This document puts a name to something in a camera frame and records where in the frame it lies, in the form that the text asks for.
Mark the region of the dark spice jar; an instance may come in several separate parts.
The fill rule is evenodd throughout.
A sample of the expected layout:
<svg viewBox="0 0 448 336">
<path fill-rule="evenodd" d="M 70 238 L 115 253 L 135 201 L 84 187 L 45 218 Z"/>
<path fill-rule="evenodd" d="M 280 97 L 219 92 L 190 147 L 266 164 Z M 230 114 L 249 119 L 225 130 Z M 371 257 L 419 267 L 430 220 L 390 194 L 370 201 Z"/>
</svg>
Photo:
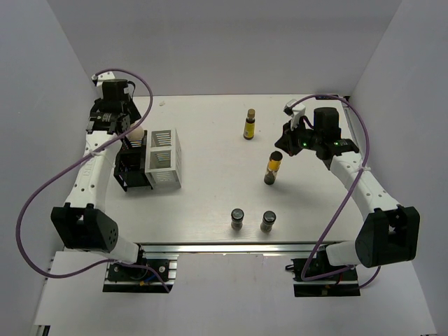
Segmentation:
<svg viewBox="0 0 448 336">
<path fill-rule="evenodd" d="M 277 219 L 277 216 L 273 211 L 266 211 L 262 215 L 262 222 L 260 224 L 260 230 L 264 233 L 271 232 L 276 219 Z"/>
<path fill-rule="evenodd" d="M 231 212 L 231 227 L 233 230 L 241 230 L 244 220 L 244 211 L 240 208 L 233 209 Z"/>
</svg>

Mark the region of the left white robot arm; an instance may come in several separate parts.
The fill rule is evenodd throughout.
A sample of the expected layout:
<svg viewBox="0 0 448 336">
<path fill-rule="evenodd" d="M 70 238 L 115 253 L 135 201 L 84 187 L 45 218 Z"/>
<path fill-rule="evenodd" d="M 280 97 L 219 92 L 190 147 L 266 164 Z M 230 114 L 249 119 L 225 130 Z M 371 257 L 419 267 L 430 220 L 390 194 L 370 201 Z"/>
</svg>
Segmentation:
<svg viewBox="0 0 448 336">
<path fill-rule="evenodd" d="M 108 79 L 100 85 L 87 123 L 87 160 L 80 165 L 73 188 L 63 206 L 52 209 L 50 219 L 68 249 L 87 251 L 124 263 L 132 279 L 141 279 L 148 262 L 138 256 L 139 246 L 121 237 L 118 224 L 106 214 L 106 190 L 122 140 L 141 117 L 134 105 L 129 81 Z"/>
</svg>

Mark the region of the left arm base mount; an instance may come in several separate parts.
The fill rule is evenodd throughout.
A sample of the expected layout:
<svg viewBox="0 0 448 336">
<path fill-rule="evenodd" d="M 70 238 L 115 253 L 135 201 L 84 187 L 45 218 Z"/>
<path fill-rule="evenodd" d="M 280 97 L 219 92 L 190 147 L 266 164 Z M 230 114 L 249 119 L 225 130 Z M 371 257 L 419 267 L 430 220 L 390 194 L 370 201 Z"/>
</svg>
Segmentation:
<svg viewBox="0 0 448 336">
<path fill-rule="evenodd" d="M 146 265 L 153 271 L 109 264 L 102 291 L 104 293 L 161 293 L 168 294 L 174 285 L 177 257 L 146 257 Z"/>
</svg>

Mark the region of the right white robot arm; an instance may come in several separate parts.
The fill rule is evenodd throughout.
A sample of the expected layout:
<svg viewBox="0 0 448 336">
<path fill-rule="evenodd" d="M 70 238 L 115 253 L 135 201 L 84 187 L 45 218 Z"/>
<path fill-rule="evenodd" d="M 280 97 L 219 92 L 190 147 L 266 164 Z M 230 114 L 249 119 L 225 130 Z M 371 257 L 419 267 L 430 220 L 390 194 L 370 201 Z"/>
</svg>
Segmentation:
<svg viewBox="0 0 448 336">
<path fill-rule="evenodd" d="M 316 108 L 311 128 L 306 126 L 303 104 L 287 108 L 286 112 L 290 120 L 283 126 L 275 146 L 290 156 L 303 150 L 314 151 L 351 191 L 364 221 L 355 240 L 325 247 L 326 255 L 316 261 L 317 273 L 324 279 L 332 279 L 346 265 L 376 267 L 413 260 L 417 254 L 419 212 L 390 196 L 363 166 L 356 144 L 341 136 L 337 109 Z"/>
</svg>

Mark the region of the small brown bottle tan cap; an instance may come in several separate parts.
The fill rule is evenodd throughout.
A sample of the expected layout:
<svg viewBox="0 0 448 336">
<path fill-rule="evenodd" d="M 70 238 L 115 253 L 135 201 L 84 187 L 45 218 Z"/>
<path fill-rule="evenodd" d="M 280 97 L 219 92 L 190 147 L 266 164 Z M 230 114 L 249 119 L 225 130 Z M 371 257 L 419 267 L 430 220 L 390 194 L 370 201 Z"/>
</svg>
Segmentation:
<svg viewBox="0 0 448 336">
<path fill-rule="evenodd" d="M 243 133 L 243 137 L 247 140 L 251 140 L 255 135 L 255 116 L 256 111 L 253 108 L 250 108 L 246 114 L 246 121 Z"/>
</svg>

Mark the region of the yellow spice jar black lid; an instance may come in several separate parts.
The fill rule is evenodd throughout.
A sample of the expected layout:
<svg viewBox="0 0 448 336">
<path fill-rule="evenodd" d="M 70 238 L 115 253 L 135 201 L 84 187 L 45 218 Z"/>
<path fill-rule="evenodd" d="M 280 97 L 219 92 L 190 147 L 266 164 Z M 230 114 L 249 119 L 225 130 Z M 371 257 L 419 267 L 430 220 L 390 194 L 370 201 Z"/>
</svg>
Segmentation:
<svg viewBox="0 0 448 336">
<path fill-rule="evenodd" d="M 283 159 L 283 154 L 279 151 L 274 151 L 269 156 L 269 161 L 267 163 L 267 168 L 264 176 L 264 183 L 267 185 L 272 185 L 276 181 L 277 173 Z"/>
</svg>

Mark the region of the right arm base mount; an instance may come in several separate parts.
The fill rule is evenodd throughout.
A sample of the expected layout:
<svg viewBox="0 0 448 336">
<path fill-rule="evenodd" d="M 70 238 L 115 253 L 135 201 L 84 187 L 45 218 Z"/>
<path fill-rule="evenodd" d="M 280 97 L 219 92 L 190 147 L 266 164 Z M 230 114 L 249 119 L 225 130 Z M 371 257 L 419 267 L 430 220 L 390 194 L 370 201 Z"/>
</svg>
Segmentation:
<svg viewBox="0 0 448 336">
<path fill-rule="evenodd" d="M 305 261 L 305 258 L 295 258 L 284 267 L 286 272 L 293 275 L 293 290 L 296 298 L 343 298 L 361 295 L 355 269 L 315 281 L 303 281 L 300 275 Z"/>
</svg>

